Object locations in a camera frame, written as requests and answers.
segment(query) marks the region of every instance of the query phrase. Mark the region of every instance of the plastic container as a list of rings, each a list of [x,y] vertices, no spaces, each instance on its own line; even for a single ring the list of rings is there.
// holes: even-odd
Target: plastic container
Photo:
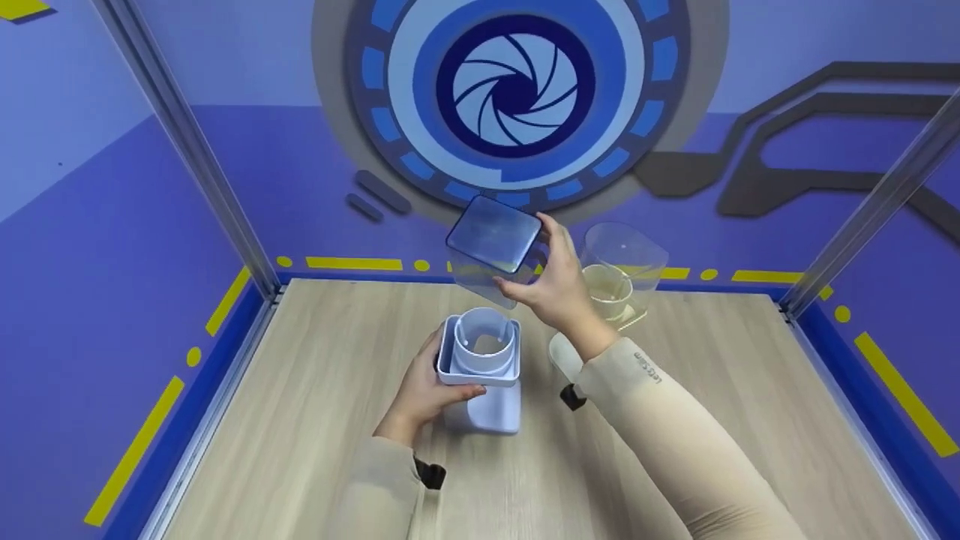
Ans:
[[[478,344],[489,341],[489,352]],[[483,384],[487,393],[444,409],[450,430],[514,434],[520,430],[520,323],[491,307],[444,322],[437,375],[444,384]]]
[[[640,231],[623,223],[598,223],[579,250],[593,307],[624,329],[647,313],[668,255]]]
[[[518,283],[534,277],[534,250],[542,223],[536,216],[487,197],[474,197],[446,236],[454,281],[463,288],[512,309],[494,276]]]

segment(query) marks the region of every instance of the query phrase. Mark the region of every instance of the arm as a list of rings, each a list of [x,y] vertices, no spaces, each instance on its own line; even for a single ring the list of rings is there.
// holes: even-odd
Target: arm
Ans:
[[[413,450],[371,437],[357,451],[347,490],[324,538],[405,540],[419,496]]]
[[[347,489],[331,516],[324,538],[404,540],[407,537],[420,496],[420,477],[413,451],[420,428],[437,417],[445,406],[487,392],[479,385],[440,383],[433,369],[439,349],[440,333],[434,331],[410,362],[394,402],[373,437],[361,443]]]
[[[589,360],[577,380],[634,451],[694,540],[803,539],[736,442],[630,339]]]
[[[499,282],[588,361],[577,380],[634,451],[695,540],[799,540],[769,484],[693,396],[594,311],[570,234],[538,214],[550,257],[531,285]]]

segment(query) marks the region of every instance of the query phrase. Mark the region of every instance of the hand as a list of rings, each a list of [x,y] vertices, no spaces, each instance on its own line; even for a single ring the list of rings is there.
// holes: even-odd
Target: hand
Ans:
[[[494,279],[504,296],[529,306],[541,321],[566,333],[595,316],[593,305],[570,232],[545,213],[538,212],[537,217],[550,245],[550,257],[540,278],[530,285]]]
[[[541,321],[565,335],[587,361],[603,353],[619,334],[593,310],[570,232],[545,213],[538,212],[537,217],[550,246],[540,278],[529,285],[494,279],[504,296],[530,307]]]
[[[444,407],[487,393],[487,389],[479,384],[447,386],[440,382],[433,363],[440,350],[440,330],[434,330],[420,346],[403,376],[394,402],[373,435],[413,448],[420,428],[436,418]]]

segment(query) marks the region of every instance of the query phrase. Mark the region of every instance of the square container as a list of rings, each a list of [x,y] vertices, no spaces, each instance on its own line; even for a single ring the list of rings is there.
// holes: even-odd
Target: square container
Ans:
[[[536,216],[494,199],[474,197],[446,236],[454,281],[512,309],[516,302],[500,294],[493,277],[530,282],[538,263],[533,248],[541,227]]]
[[[594,309],[623,330],[647,313],[666,251],[623,223],[598,223],[587,230],[578,253]]]
[[[478,307],[468,311],[470,314]],[[444,384],[483,384],[487,393],[444,409],[444,425],[449,430],[513,435],[520,430],[520,324],[509,320],[513,344],[508,365],[495,374],[471,373],[455,358],[455,327],[463,315],[450,315],[444,322],[443,337],[437,355],[436,370]]]

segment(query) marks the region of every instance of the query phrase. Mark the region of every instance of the metal frame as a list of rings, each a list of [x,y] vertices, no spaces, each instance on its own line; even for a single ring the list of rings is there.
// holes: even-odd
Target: metal frame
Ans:
[[[280,288],[274,267],[230,189],[224,171],[213,155],[193,111],[174,82],[139,10],[130,0],[90,1],[126,58],[133,76],[140,83],[184,165],[197,181],[197,186],[233,247],[250,269],[260,295],[272,301]]]
[[[201,459],[204,457],[206,449],[209,448],[213,435],[220,426],[220,421],[227,413],[233,395],[240,386],[240,380],[246,374],[247,368],[253,360],[253,354],[260,345],[260,340],[266,333],[267,327],[270,326],[270,321],[274,318],[277,304],[278,299],[276,302],[265,302],[257,313],[253,326],[247,333],[240,350],[237,351],[237,355],[230,363],[230,367],[217,388],[217,392],[213,395],[213,400],[207,407],[204,417],[193,436],[190,437],[190,442],[183,451],[173,475],[167,482],[166,489],[163,490],[160,499],[156,502],[154,511],[150,514],[150,519],[147,520],[147,524],[140,531],[139,540],[160,540],[166,533],[167,528],[170,527],[170,522],[173,520],[183,495],[186,494],[190,480],[197,472]]]
[[[940,108],[893,167],[860,203],[780,300],[780,308],[799,317],[820,291],[850,264],[871,238],[917,191],[960,137],[960,89]]]
[[[917,534],[917,538],[920,540],[939,540],[940,536],[927,521],[920,507],[900,482],[900,479],[891,468],[890,463],[883,456],[883,452],[880,450],[873,436],[870,435],[867,427],[853,409],[850,400],[847,399],[846,394],[844,394],[840,388],[840,384],[837,383],[833,374],[813,347],[813,344],[810,343],[804,331],[801,330],[800,324],[790,315],[786,315],[786,323],[800,344],[801,349],[804,350],[804,353],[806,353],[806,356],[809,358],[810,365],[813,366],[814,371],[817,372],[820,381],[823,382],[824,387],[827,388],[827,392],[829,392],[833,398],[833,402],[837,405],[837,408],[840,409],[840,414],[844,417],[844,420],[847,421],[847,425],[863,449],[863,453],[867,456],[867,459],[870,460],[870,464],[873,465],[877,475],[880,476],[880,480],[887,488],[887,491],[890,492],[894,503],[896,503],[900,511],[903,512],[907,523]]]

